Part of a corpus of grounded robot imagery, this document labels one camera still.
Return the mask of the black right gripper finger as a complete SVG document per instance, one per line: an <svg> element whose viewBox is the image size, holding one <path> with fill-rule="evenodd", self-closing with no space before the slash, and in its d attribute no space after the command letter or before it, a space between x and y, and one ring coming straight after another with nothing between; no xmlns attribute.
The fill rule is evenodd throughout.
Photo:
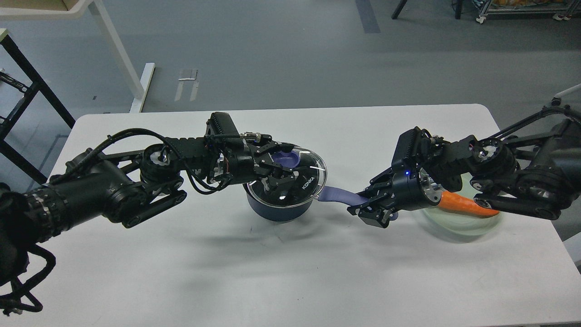
<svg viewBox="0 0 581 327"><path fill-rule="evenodd" d="M361 195L366 198L365 203L369 205L389 205L396 199L393 184L393 178L377 180L364 189Z"/></svg>
<svg viewBox="0 0 581 327"><path fill-rule="evenodd" d="M365 224L379 228L387 228L390 222L395 221L399 216L399 210L392 206L384 208L369 202L348 206L347 211L359 217Z"/></svg>

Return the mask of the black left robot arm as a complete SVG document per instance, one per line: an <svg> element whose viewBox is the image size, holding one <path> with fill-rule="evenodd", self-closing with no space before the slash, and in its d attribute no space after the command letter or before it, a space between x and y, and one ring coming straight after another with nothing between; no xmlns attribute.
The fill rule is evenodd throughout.
<svg viewBox="0 0 581 327"><path fill-rule="evenodd" d="M269 134L239 133L229 114L214 112L198 138L168 138L148 129L118 132L66 163L27 193L1 184L1 296L5 315L39 312L31 290L50 274L55 256L39 244L95 217L132 228L186 199L184 172L196 192L230 185L263 186L264 194L292 207L310 198L318 181L314 161L294 144Z"/></svg>

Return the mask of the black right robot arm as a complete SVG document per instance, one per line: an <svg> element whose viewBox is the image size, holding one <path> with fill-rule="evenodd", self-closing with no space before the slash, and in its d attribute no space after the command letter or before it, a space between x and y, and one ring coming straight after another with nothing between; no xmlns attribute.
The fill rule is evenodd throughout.
<svg viewBox="0 0 581 327"><path fill-rule="evenodd" d="M386 228L399 211L442 202L444 191L472 176L473 202L487 209L554 221L580 196L580 112L570 106L540 112L485 139L450 142L427 130L400 135L390 168L347 207L367 225Z"/></svg>

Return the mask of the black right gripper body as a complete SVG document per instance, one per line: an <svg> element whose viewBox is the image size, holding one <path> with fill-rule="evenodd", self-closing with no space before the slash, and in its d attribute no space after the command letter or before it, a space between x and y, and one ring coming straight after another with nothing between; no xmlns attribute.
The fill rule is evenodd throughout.
<svg viewBox="0 0 581 327"><path fill-rule="evenodd" d="M415 211L440 203L443 187L434 182L424 169L389 168L372 178L369 184L387 178L393 178L396 199L389 205L380 205L384 208L392 206L399 211Z"/></svg>

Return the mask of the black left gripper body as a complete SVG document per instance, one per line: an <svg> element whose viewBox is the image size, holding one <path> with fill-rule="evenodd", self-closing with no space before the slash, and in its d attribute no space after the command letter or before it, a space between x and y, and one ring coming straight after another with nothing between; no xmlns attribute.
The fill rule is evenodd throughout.
<svg viewBox="0 0 581 327"><path fill-rule="evenodd" d="M245 184L277 174L277 163L272 159L276 150L277 141L269 134L218 134L218 186Z"/></svg>

